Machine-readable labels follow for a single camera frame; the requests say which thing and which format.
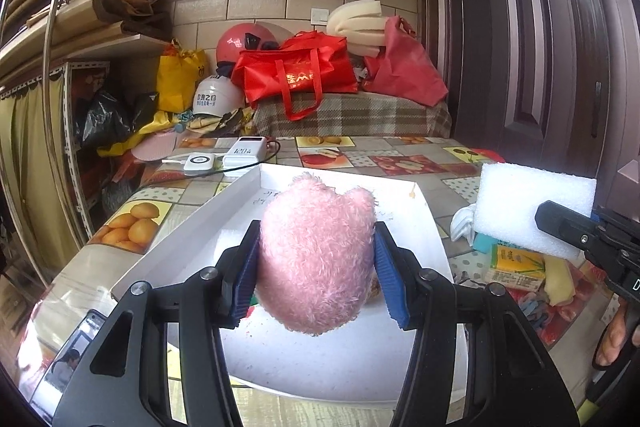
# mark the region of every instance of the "red plastic bag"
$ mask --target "red plastic bag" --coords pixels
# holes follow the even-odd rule
[[[323,92],[357,92],[358,83],[347,54],[345,38],[322,32],[300,32],[275,51],[244,51],[231,75],[252,105],[281,95],[289,120],[300,120],[322,102]],[[293,113],[291,91],[312,90],[312,107]]]
[[[447,96],[447,86],[429,55],[415,39],[409,23],[400,16],[386,20],[385,50],[375,58],[365,57],[365,64],[373,76],[373,80],[363,85],[366,91],[407,98],[431,107]]]

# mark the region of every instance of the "white sponge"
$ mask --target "white sponge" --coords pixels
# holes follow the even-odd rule
[[[540,203],[555,201],[583,216],[591,216],[596,180],[568,174],[495,163],[482,165],[476,202],[476,232],[529,250],[563,259],[576,259],[575,247],[536,226]]]

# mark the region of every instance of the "white helmet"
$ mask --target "white helmet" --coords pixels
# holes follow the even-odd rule
[[[201,81],[193,97],[193,114],[222,117],[241,107],[244,107],[242,89],[232,84],[231,79],[217,74]]]

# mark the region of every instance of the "screw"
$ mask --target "screw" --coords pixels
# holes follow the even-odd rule
[[[131,285],[131,293],[133,293],[133,295],[142,295],[148,289],[149,285],[144,281],[134,282]]]
[[[218,270],[214,266],[206,266],[200,270],[200,278],[206,281],[215,279],[218,276]]]
[[[425,281],[433,281],[438,277],[438,272],[431,268],[425,268],[424,270],[420,270],[420,279]]]
[[[504,289],[504,286],[502,286],[500,283],[498,282],[492,282],[489,286],[489,291],[497,296],[497,297],[502,297],[505,293],[506,290]]]

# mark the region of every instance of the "yellow tissue package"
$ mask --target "yellow tissue package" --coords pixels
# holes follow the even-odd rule
[[[545,261],[539,253],[494,245],[485,282],[499,282],[507,288],[535,292],[544,280]]]

